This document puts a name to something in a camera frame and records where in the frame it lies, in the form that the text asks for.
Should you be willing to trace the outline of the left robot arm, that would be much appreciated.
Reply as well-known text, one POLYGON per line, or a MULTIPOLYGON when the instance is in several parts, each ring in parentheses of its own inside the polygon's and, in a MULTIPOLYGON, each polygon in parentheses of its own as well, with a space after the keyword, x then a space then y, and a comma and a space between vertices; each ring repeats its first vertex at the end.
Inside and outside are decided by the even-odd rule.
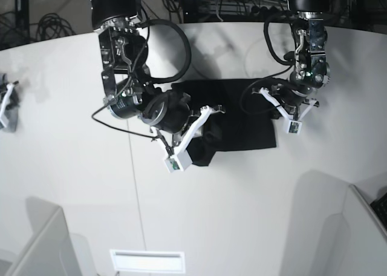
POLYGON ((264 38, 274 60, 291 68, 287 83, 279 83, 274 97, 291 116, 299 118, 302 104, 311 104, 308 96, 330 79, 325 46, 328 34, 323 14, 330 9, 329 0, 287 0, 288 9, 270 15, 264 22, 264 38), (280 58, 274 51, 270 24, 285 18, 290 24, 294 50, 280 58))

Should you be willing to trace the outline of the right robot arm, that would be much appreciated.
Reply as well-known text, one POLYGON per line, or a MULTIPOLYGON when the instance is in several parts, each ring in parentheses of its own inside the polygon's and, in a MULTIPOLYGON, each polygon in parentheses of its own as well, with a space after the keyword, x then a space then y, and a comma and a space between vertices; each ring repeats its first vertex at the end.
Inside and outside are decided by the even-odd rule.
POLYGON ((99 39, 102 60, 103 106, 92 113, 91 118, 102 124, 96 116, 109 110, 118 119, 138 117, 151 128, 155 135, 134 133, 152 141, 165 141, 163 132, 187 135, 193 127, 206 124, 208 118, 227 112, 224 105, 210 104, 199 110, 190 108, 191 96, 183 91, 160 89, 181 79, 192 62, 192 48, 184 31, 174 22, 151 19, 141 0, 89 0, 93 30, 99 39), (176 74, 153 77, 146 62, 149 56, 150 36, 142 36, 140 30, 150 32, 154 26, 167 26, 176 32, 183 44, 183 65, 176 74))

